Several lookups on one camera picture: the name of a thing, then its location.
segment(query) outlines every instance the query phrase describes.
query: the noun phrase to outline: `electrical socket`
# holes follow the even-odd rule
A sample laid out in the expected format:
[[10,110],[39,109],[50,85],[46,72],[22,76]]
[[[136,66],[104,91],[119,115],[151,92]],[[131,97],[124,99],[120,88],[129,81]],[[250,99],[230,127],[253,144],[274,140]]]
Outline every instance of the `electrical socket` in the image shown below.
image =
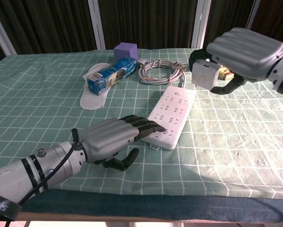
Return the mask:
[[169,86],[156,103],[148,119],[163,126],[166,131],[155,132],[142,139],[150,148],[173,150],[184,128],[196,91]]

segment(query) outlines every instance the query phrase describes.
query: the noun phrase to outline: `table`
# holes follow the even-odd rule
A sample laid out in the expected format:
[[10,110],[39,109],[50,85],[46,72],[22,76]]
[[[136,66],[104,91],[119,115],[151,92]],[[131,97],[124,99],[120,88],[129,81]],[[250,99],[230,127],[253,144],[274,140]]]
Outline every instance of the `table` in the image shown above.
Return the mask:
[[[139,58],[187,63],[192,49],[139,50]],[[138,83],[132,74],[110,90],[104,108],[83,111],[81,76],[95,63],[113,62],[112,51],[8,56],[0,61],[0,166],[38,148],[70,141],[109,117],[147,117],[166,86]],[[162,76],[166,70],[153,70]],[[283,96],[271,83],[247,83],[216,96],[191,84],[197,97],[174,151],[141,142],[125,172],[86,165],[57,189],[136,195],[213,195],[283,199]]]

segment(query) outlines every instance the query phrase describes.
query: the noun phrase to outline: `white cable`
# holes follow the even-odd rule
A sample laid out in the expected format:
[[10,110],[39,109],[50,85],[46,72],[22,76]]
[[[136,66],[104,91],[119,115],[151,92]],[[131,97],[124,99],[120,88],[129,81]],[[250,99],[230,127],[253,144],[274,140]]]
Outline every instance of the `white cable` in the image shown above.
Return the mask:
[[[149,77],[147,71],[153,68],[170,68],[173,70],[173,72],[170,74],[170,76],[160,79]],[[187,66],[179,62],[172,63],[170,61],[158,60],[158,61],[152,61],[145,64],[141,64],[138,74],[141,83],[152,84],[152,85],[163,85],[163,84],[173,83],[177,81],[180,77],[182,77],[183,80],[182,88],[185,88],[186,76],[184,71],[186,69]]]

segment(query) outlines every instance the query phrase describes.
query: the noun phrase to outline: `purple block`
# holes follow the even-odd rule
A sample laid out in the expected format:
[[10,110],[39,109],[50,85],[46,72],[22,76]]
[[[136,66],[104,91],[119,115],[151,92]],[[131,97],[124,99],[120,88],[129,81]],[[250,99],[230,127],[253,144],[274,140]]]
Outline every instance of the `purple block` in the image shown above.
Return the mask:
[[114,48],[115,61],[128,56],[138,60],[136,44],[120,43]]

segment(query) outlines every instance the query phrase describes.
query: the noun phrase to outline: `robotic hand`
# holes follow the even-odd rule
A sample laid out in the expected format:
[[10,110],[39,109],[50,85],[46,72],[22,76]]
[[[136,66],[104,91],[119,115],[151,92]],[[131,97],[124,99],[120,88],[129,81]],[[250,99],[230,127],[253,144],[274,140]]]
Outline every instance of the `robotic hand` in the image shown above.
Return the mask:
[[15,220],[27,199],[77,174],[84,162],[125,170],[139,150],[134,148],[122,161],[114,156],[156,131],[163,132],[165,128],[142,117],[111,118],[80,133],[73,129],[73,145],[63,142],[39,149],[37,155],[0,168],[0,215]]
[[273,89],[283,94],[282,42],[236,27],[217,37],[206,49],[193,51],[189,58],[190,70],[197,66],[202,67],[203,71],[208,71],[207,68],[210,66],[203,63],[205,59],[223,65],[234,73],[234,78],[224,87],[208,85],[212,93],[229,94],[247,81],[253,83],[268,79],[273,83]]

